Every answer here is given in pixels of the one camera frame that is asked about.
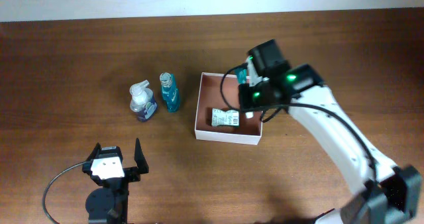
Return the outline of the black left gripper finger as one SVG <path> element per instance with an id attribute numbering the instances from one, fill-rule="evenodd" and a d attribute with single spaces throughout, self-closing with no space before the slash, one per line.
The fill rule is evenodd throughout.
<path id="1" fill-rule="evenodd" d="M 136 162 L 139 174 L 149 173 L 149 166 L 143 155 L 139 138 L 135 140 L 134 161 Z"/>
<path id="2" fill-rule="evenodd" d="M 101 150 L 101 145 L 99 143 L 97 143 L 94 147 L 94 149 L 92 150 L 92 152 L 90 153 L 90 155 L 87 157 L 87 161 L 91 161 L 93 159 L 96 159 L 99 151 Z"/>

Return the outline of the green white soap packet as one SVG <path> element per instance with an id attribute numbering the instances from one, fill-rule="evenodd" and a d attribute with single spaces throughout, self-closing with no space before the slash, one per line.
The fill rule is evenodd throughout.
<path id="1" fill-rule="evenodd" d="M 220 109 L 213 108 L 212 109 L 212 118 L 211 118 L 211 126 L 231 126 L 238 127 L 239 126 L 239 112 L 235 110 L 223 111 Z"/>

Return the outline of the pink cardboard box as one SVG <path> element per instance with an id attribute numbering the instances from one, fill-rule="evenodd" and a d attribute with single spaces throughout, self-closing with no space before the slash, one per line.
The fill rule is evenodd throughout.
<path id="1" fill-rule="evenodd" d="M 196 139 L 257 145 L 262 138 L 260 112 L 253 113 L 249 119 L 244 113 L 240 114 L 237 127 L 214 127 L 211 125 L 213 109 L 222 111 L 229 109 L 221 97 L 221 92 L 225 94 L 227 101 L 233 107 L 239 107 L 237 77 L 227 75 L 223 88 L 220 88 L 222 77 L 222 74 L 216 73 L 203 72 L 201 74 L 194 126 Z"/>

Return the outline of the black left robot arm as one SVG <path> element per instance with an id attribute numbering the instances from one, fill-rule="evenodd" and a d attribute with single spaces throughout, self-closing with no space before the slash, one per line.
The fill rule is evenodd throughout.
<path id="1" fill-rule="evenodd" d="M 136 166 L 123 167 L 123 155 L 117 146 L 101 147 L 99 143 L 82 165 L 99 187 L 92 191 L 85 202 L 89 223 L 122 224 L 128 219 L 129 184 L 139 182 L 142 174 L 149 173 L 140 141 L 135 140 Z"/>

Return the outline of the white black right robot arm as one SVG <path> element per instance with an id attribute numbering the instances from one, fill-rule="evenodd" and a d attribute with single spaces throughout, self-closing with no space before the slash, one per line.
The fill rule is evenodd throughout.
<path id="1" fill-rule="evenodd" d="M 250 77 L 238 87 L 240 111 L 284 110 L 329 155 L 353 198 L 312 223 L 405 223 L 417 214 L 422 184 L 413 167 L 400 168 L 349 119 L 321 76 L 309 65 L 290 66 L 275 40 L 248 51 Z"/>

